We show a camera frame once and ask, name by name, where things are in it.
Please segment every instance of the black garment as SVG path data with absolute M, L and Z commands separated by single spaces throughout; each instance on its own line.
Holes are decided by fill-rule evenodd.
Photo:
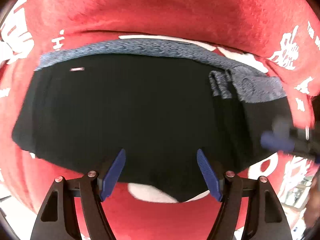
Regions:
M 253 147 L 260 140 L 256 131 L 269 130 L 277 111 L 253 126 L 248 119 L 249 129 L 246 118 L 260 114 L 255 105 L 269 111 L 273 101 L 244 111 L 236 98 L 213 98 L 213 69 L 190 59 L 126 54 L 57 63 L 35 72 L 12 138 L 23 150 L 82 173 L 124 148 L 119 181 L 152 185 L 186 201 L 207 190 L 199 148 L 235 172 L 271 154 Z M 286 98 L 278 100 L 291 115 Z

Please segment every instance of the red fabric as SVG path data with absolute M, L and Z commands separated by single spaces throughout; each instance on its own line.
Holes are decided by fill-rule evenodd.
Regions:
M 118 39 L 119 35 L 148 33 L 222 44 L 236 51 L 250 52 L 268 68 L 270 76 L 279 76 L 283 81 L 295 124 L 305 127 L 314 122 L 310 96 L 320 90 L 320 51 L 315 43 L 316 36 L 320 36 L 320 23 L 305 0 L 27 0 L 12 13 L 22 13 L 22 10 L 24 16 L 5 34 L 14 36 L 25 19 L 27 30 L 21 32 L 29 32 L 32 38 L 22 41 L 23 44 L 29 41 L 29 45 L 34 41 L 34 46 L 30 53 L 0 71 L 0 90 L 10 88 L 9 96 L 0 98 L 0 168 L 10 191 L 35 212 L 56 176 L 66 179 L 81 176 L 44 160 L 32 159 L 11 140 L 33 70 L 41 54 L 54 51 L 56 42 L 52 39 L 55 38 L 64 37 L 60 41 L 61 49 L 72 49 Z M 313 38 L 308 21 L 314 31 Z M 293 33 L 297 25 L 297 33 L 290 44 L 299 46 L 299 56 L 292 60 L 295 69 L 288 70 L 268 58 L 281 51 L 284 33 Z M 12 37 L 5 41 L 11 47 L 17 42 Z M 21 50 L 26 48 L 15 48 L 15 55 Z M 308 86 L 309 94 L 295 89 L 309 76 L 313 78 Z M 304 111 L 297 109 L 296 98 L 303 102 Z M 285 165 L 291 160 L 292 157 L 279 154 L 276 167 L 268 176 L 276 192 L 283 182 Z M 266 166 L 264 164 L 262 170 L 268 170 L 271 163 Z M 251 174 L 247 170 L 240 175 L 247 177 L 248 173 Z M 246 205 L 243 200 L 238 228 L 244 224 Z M 188 203 L 147 203 L 134 199 L 127 185 L 120 183 L 103 203 L 119 240 L 206 239 L 219 206 L 210 196 Z M 77 212 L 81 212 L 79 200 L 76 200 L 76 207 Z M 82 216 L 79 216 L 79 224 L 85 233 Z

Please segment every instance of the red cloth surface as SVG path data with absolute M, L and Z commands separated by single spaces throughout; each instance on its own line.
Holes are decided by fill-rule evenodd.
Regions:
M 10 89 L 8 96 L 3 93 L 0 97 L 0 168 L 9 190 L 33 211 L 39 210 L 55 177 L 81 176 L 32 159 L 11 140 L 40 55 L 135 33 L 204 41 L 254 54 L 268 68 L 268 75 L 283 81 L 295 124 L 313 125 L 311 96 L 320 91 L 316 38 L 320 36 L 320 23 L 305 0 L 20 0 L 1 32 L 16 60 L 11 59 L 0 70 L 0 91 Z M 278 65 L 285 65 L 286 60 L 295 67 L 293 70 Z M 307 86 L 299 87 L 304 80 L 308 80 Z M 271 171 L 268 178 L 279 192 L 284 177 L 290 180 L 306 169 L 306 163 L 295 160 L 296 167 L 292 157 L 286 155 L 272 158 L 240 176 L 253 178 L 253 174 Z M 237 228 L 244 225 L 246 205 L 244 199 Z M 79 200 L 76 207 L 81 212 Z M 206 239 L 219 207 L 210 196 L 188 203 L 148 203 L 135 199 L 127 184 L 121 183 L 103 203 L 119 240 Z M 79 224 L 86 234 L 82 216 Z

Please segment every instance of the gray waistband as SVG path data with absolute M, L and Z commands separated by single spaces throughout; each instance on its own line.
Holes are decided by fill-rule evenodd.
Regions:
M 267 77 L 264 73 L 253 67 L 217 55 L 195 44 L 182 41 L 127 39 L 93 43 L 77 49 L 67 49 L 44 54 L 41 56 L 40 64 L 35 71 L 74 58 L 115 53 L 187 58 L 229 71 L 231 73 L 231 77 L 229 78 L 223 72 L 216 73 L 214 78 L 208 73 L 211 76 L 210 82 L 214 96 L 221 95 L 222 98 L 231 97 L 231 93 L 228 93 L 227 88 L 227 81 L 230 78 L 237 90 L 239 99 L 248 103 L 267 102 L 286 96 L 278 78 Z

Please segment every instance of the brown skin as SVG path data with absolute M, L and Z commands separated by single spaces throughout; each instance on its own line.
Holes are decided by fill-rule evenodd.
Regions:
M 313 227 L 316 220 L 320 217 L 320 191 L 318 191 L 318 179 L 319 177 L 314 177 L 312 180 L 309 200 L 306 205 L 306 212 L 304 213 L 304 221 L 307 228 Z

